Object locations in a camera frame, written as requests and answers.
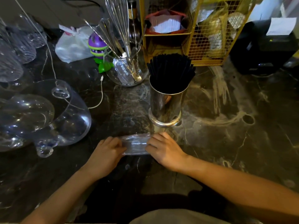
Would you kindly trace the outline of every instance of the white cable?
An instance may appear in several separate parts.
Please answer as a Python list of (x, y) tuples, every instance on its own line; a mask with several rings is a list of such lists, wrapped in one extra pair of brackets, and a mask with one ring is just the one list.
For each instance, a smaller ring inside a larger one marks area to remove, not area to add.
[[(41, 32), (38, 30), (38, 28), (34, 25), (34, 23), (33, 23), (32, 20), (30, 19), (30, 17), (28, 16), (28, 14), (25, 12), (25, 10), (23, 9), (23, 7), (20, 5), (20, 3), (18, 2), (18, 0), (15, 0), (15, 2), (18, 4), (18, 6), (20, 7), (20, 9), (24, 12), (24, 14), (27, 16), (27, 18), (28, 18), (29, 21), (32, 23), (32, 25), (35, 27), (35, 29), (37, 30), (37, 32), (41, 35), (41, 37), (43, 38), (43, 40), (46, 42), (46, 45), (47, 45), (47, 47), (48, 47), (48, 49), (49, 49), (49, 53), (50, 53), (50, 57), (51, 57), (51, 64), (52, 64), (52, 69), (53, 69), (53, 73), (54, 73), (54, 78), (57, 80), (57, 78), (56, 78), (56, 72), (55, 72), (55, 70), (54, 70), (53, 57), (52, 57), (51, 50), (50, 50), (50, 47), (49, 47), (49, 45), (48, 45), (47, 40), (43, 37), (42, 33), (41, 33)], [(101, 104), (102, 100), (103, 100), (103, 86), (102, 86), (103, 78), (104, 78), (104, 77), (102, 76), (102, 77), (101, 77), (102, 99), (101, 99), (101, 101), (99, 102), (99, 104), (98, 104), (97, 106), (89, 107), (88, 109), (92, 109), (92, 108), (96, 108), (96, 107), (98, 107), (98, 106)]]
[(96, 106), (94, 106), (94, 107), (89, 107), (88, 109), (92, 109), (92, 108), (96, 108), (96, 107), (98, 107), (98, 106), (102, 103), (102, 101), (103, 101), (103, 78), (104, 78), (104, 76), (101, 77), (101, 92), (102, 92), (102, 99), (101, 99), (101, 101), (99, 102), (98, 105), (96, 105)]

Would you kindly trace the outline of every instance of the stainless steel container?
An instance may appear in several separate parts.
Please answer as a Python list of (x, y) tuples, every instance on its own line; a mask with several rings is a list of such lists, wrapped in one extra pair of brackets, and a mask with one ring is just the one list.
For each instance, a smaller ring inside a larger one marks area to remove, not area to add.
[(177, 125), (182, 117), (181, 107), (187, 88), (180, 93), (165, 94), (155, 90), (150, 84), (149, 118), (151, 122), (159, 127)]

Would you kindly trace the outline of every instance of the forearm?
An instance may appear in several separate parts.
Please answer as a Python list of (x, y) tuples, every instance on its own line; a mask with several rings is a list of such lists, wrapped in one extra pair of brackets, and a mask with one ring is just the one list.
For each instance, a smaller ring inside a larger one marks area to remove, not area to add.
[(64, 185), (34, 210), (21, 224), (65, 223), (82, 193), (93, 183), (83, 171), (77, 171)]
[(192, 156), (179, 172), (201, 181), (243, 207), (299, 216), (299, 194), (272, 181)]

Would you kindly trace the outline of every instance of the dark glass bottle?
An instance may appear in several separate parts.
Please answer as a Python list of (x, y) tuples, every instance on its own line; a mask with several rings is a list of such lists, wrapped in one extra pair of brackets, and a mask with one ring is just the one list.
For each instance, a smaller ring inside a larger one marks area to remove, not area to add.
[(140, 41), (141, 37), (141, 23), (137, 17), (137, 2), (136, 0), (128, 0), (129, 7), (129, 37), (132, 45), (135, 45)]

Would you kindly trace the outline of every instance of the receipt printer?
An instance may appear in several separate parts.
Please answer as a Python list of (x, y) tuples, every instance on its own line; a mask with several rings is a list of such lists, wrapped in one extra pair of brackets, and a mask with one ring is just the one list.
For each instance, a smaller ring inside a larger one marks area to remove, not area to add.
[(241, 74), (272, 74), (299, 49), (293, 32), (267, 36), (270, 23), (271, 20), (248, 22), (241, 31), (230, 52)]

